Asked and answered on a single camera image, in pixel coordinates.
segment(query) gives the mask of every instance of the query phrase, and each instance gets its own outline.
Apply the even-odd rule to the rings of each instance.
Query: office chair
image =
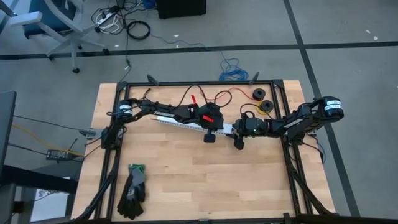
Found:
[[[59,44],[46,53],[51,61],[54,60],[54,52],[70,45],[73,72],[79,73],[80,69],[76,67],[76,52],[77,49],[82,49],[81,44],[102,47],[104,54],[109,55],[105,45],[84,39],[96,24],[87,28],[80,27],[82,15],[82,0],[32,0],[28,14],[14,16],[9,22],[11,26],[23,25],[27,38],[47,34],[57,40]]]

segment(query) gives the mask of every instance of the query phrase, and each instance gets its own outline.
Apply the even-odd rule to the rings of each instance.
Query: white ruler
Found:
[[[197,131],[202,131],[202,132],[207,132],[207,129],[202,128],[200,125],[194,124],[194,123],[189,123],[189,124],[182,124],[179,122],[176,122],[173,118],[166,118],[163,116],[158,116],[156,117],[156,120],[164,123],[164,124],[169,124],[181,128],[188,128],[192,130],[197,130]],[[232,124],[223,124],[224,128],[219,129],[215,132],[212,132],[213,134],[220,134],[220,135],[226,135],[226,134],[232,134],[233,132],[233,127]]]

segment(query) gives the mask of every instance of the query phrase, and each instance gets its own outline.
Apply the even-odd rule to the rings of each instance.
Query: wooden table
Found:
[[[284,85],[290,109],[297,109],[304,102],[300,82],[284,80]],[[202,86],[207,98],[214,98],[217,92],[231,87],[239,87],[248,95],[255,88],[263,88],[266,99],[272,101],[269,85]],[[110,117],[106,112],[111,111],[115,88],[115,83],[101,84],[92,128],[109,126]],[[177,105],[187,86],[151,88],[148,99]],[[131,88],[130,97],[141,98],[147,89]],[[229,124],[240,117],[239,107],[243,103],[253,103],[240,91],[231,92],[232,102],[221,110],[224,122]],[[196,87],[191,88],[183,104],[192,102],[191,94],[195,95],[199,105],[204,104]],[[224,96],[217,103],[223,105],[227,101],[228,96]],[[283,105],[280,108],[284,115]],[[258,118],[265,118],[253,106],[244,109],[253,111]],[[275,218],[282,217],[284,212],[294,216],[279,138],[246,138],[245,148],[239,151],[233,147],[233,140],[226,136],[217,136],[215,143],[207,144],[203,142],[203,133],[161,124],[151,118],[154,117],[145,116],[126,126],[128,131],[121,151],[113,221],[128,221],[116,209],[127,179],[128,164],[146,165],[147,198],[142,204],[145,212],[136,220]],[[304,142],[317,146],[310,137]],[[97,146],[97,143],[89,145],[86,154]],[[334,211],[319,152],[308,146],[299,149],[308,186],[327,209]],[[83,163],[72,217],[84,211],[98,190],[104,152],[98,149]],[[297,188],[304,212],[301,189]],[[109,189],[104,196],[102,216],[106,213],[108,196]]]

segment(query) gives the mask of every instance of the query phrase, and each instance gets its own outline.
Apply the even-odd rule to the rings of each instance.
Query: black glove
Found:
[[[145,166],[130,165],[129,177],[123,188],[123,193],[118,204],[118,212],[125,218],[133,220],[144,213],[140,202],[145,201]]]

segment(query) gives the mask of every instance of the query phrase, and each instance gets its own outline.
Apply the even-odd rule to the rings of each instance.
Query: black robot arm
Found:
[[[194,99],[194,103],[189,105],[172,106],[159,102],[152,102],[148,99],[138,100],[131,98],[120,101],[116,108],[116,112],[110,114],[114,116],[115,120],[113,125],[103,130],[101,147],[109,149],[118,148],[120,142],[118,142],[119,139],[117,136],[123,126],[138,121],[143,116],[150,114],[173,118],[182,124],[195,123],[200,125],[202,128],[208,130],[204,138],[205,142],[214,142],[215,135],[211,132],[223,129],[224,123],[220,107],[211,102],[199,107]]]
[[[279,138],[287,135],[288,142],[302,142],[305,133],[316,131],[323,125],[339,121],[344,117],[341,101],[332,96],[316,99],[312,103],[303,103],[297,110],[282,119],[264,119],[248,117],[241,113],[241,119],[233,124],[234,146],[243,149],[243,138],[267,136]]]

